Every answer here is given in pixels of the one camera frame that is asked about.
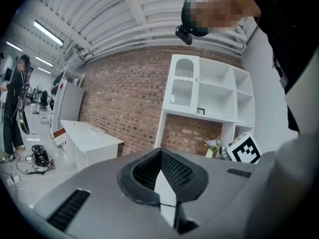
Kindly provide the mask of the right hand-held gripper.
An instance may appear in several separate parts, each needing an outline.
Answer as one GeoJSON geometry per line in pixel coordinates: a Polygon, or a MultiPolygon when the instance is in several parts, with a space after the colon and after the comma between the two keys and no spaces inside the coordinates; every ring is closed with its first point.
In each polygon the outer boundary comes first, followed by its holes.
{"type": "Polygon", "coordinates": [[[256,164],[261,157],[261,151],[252,134],[245,132],[225,146],[221,146],[218,157],[233,162],[256,164]]]}

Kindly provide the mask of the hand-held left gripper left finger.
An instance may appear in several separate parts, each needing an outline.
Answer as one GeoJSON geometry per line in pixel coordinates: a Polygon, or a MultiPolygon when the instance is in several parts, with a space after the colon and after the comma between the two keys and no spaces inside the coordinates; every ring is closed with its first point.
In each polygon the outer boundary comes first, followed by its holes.
{"type": "Polygon", "coordinates": [[[33,210],[48,221],[73,192],[85,190],[90,196],[60,238],[174,239],[175,230],[158,207],[133,202],[118,185],[119,170],[147,153],[139,151],[88,166],[48,192],[33,210]]]}

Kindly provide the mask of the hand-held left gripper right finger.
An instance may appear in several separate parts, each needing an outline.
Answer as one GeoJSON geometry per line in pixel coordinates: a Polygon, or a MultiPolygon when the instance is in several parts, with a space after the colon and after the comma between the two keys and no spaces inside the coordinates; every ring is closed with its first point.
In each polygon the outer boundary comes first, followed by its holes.
{"type": "Polygon", "coordinates": [[[200,165],[208,173],[208,184],[201,195],[193,201],[177,204],[177,195],[168,183],[168,176],[160,171],[160,214],[171,228],[175,222],[184,219],[192,225],[202,226],[218,214],[228,205],[242,189],[248,178],[227,172],[230,168],[236,168],[251,172],[255,166],[252,164],[235,163],[215,158],[207,158],[183,151],[175,151],[176,154],[200,165]]]}

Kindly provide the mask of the pale flower bouquet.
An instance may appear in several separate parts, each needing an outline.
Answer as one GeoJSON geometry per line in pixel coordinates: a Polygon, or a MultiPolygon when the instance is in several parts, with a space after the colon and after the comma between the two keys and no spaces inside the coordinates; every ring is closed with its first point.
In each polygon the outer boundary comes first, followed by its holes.
{"type": "Polygon", "coordinates": [[[214,140],[206,140],[205,146],[207,149],[211,149],[213,151],[213,157],[218,157],[219,149],[222,146],[222,140],[220,138],[214,140]]]}

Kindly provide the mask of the small white desk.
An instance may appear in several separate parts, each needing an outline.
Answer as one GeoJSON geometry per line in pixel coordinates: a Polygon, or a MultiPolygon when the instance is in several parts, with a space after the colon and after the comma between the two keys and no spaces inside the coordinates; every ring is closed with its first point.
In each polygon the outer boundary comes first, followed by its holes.
{"type": "Polygon", "coordinates": [[[78,172],[95,163],[116,158],[119,145],[124,143],[107,133],[93,134],[91,127],[94,126],[87,122],[62,120],[61,123],[66,131],[65,157],[76,164],[78,172]]]}

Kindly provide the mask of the black floor device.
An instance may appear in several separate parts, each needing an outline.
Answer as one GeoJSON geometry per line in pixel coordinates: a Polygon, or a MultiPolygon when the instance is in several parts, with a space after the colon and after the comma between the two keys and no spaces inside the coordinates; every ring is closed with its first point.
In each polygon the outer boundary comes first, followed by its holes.
{"type": "Polygon", "coordinates": [[[30,161],[33,168],[33,171],[27,172],[28,175],[44,175],[50,170],[55,170],[54,162],[43,145],[33,145],[31,151],[32,154],[25,158],[26,161],[30,161]]]}

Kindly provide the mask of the white desk with hutch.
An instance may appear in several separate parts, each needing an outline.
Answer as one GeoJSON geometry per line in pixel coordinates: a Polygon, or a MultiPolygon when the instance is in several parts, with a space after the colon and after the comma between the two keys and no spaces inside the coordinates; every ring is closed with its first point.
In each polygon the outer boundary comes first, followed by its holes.
{"type": "Polygon", "coordinates": [[[205,109],[205,115],[178,113],[162,108],[154,147],[160,147],[167,115],[221,123],[221,139],[225,144],[244,132],[253,133],[255,101],[249,72],[199,57],[197,108],[205,109]]]}

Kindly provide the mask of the white arched cabinet door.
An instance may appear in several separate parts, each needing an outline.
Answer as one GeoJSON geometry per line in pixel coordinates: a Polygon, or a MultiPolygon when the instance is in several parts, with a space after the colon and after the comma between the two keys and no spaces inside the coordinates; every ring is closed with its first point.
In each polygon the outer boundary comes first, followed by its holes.
{"type": "Polygon", "coordinates": [[[199,93],[199,57],[174,54],[171,57],[162,108],[195,114],[199,93]]]}

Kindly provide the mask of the grey refrigerator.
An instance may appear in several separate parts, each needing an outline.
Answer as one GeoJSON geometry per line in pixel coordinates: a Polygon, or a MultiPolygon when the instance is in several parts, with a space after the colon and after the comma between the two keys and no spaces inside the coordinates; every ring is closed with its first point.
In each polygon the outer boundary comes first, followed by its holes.
{"type": "Polygon", "coordinates": [[[84,89],[66,80],[60,82],[54,100],[51,131],[62,128],[61,120],[78,121],[84,89]]]}

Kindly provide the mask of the black standing fan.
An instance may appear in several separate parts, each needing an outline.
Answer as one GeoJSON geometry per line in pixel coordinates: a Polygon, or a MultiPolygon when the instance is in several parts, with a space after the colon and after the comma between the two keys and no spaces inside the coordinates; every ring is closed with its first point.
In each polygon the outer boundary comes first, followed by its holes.
{"type": "Polygon", "coordinates": [[[42,85],[38,84],[32,92],[32,103],[35,104],[35,108],[33,109],[33,114],[39,114],[39,111],[37,110],[38,102],[40,99],[40,96],[42,94],[42,85]]]}

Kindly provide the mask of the person's black clothing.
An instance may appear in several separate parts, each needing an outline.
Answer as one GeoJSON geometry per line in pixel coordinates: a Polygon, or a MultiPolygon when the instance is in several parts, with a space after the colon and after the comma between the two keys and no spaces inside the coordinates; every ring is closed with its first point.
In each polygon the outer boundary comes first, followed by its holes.
{"type": "Polygon", "coordinates": [[[306,34],[316,21],[319,0],[254,0],[261,14],[255,17],[273,50],[273,68],[285,93],[303,73],[319,45],[319,34],[306,34]]]}

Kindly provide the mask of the white metal frame rack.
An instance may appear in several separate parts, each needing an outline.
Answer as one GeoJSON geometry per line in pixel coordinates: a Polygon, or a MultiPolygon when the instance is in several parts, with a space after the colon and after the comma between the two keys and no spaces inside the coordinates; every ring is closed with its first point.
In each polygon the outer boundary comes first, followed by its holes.
{"type": "Polygon", "coordinates": [[[85,74],[80,74],[75,70],[69,68],[69,65],[66,65],[61,69],[60,74],[53,81],[53,86],[55,87],[56,85],[60,84],[63,80],[66,80],[67,82],[70,82],[80,87],[84,79],[84,76],[85,74]]]}

